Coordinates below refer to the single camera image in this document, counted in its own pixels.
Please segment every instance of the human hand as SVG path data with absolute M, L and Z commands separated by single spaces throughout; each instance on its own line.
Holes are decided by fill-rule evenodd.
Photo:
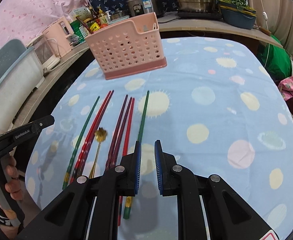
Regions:
M 19 177 L 19 174 L 15 166 L 16 166 L 16 160 L 12 156 L 10 156 L 9 165 L 6 167 L 6 172 L 13 179 L 9 183 L 5 184 L 5 189 L 7 192 L 10 193 L 12 199 L 18 201 L 18 200 L 23 200 L 23 192 L 21 190 L 20 181 L 17 179 Z M 12 216 L 12 214 L 8 213 L 5 210 L 4 210 L 4 213 L 6 214 L 8 218 Z M 5 225 L 0 225 L 0 228 L 9 239 L 14 239 L 17 236 L 17 232 L 18 232 L 17 227 L 8 227 Z

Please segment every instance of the light blue tablecloth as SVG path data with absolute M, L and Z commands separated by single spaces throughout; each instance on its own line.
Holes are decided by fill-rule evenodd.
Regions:
M 219 174 L 277 232 L 293 229 L 293 120 L 277 87 L 243 45 L 222 39 L 162 40 L 167 67 L 106 81 L 96 61 L 78 77 L 41 133 L 26 171 L 27 189 L 44 208 L 60 192 L 82 126 L 97 96 L 90 124 L 109 90 L 114 95 L 101 121 L 108 132 L 96 176 L 108 149 L 125 95 L 136 99 L 129 146 L 137 138 L 147 90 L 150 98 L 142 140 L 140 189 L 118 239 L 177 239 L 176 197 L 157 188 L 154 142 L 194 174 Z M 95 141 L 84 175 L 97 148 Z

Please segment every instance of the yellow package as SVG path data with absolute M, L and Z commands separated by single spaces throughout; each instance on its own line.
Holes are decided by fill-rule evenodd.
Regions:
M 93 23 L 91 25 L 91 27 L 90 27 L 90 30 L 93 31 L 93 32 L 95 32 L 95 31 L 97 31 L 99 29 L 100 29 L 100 27 L 99 27 L 99 25 L 97 23 Z

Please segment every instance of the pink plastic basket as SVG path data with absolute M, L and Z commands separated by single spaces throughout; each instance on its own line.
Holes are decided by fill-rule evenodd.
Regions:
M 85 38 L 105 79 L 167 65 L 155 13 L 123 20 Z

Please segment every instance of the pink polka dot fabric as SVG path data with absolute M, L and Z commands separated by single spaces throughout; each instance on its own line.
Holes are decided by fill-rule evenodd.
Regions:
M 52 22 L 86 0 L 3 0 L 0 3 L 0 48 L 11 39 L 25 45 Z

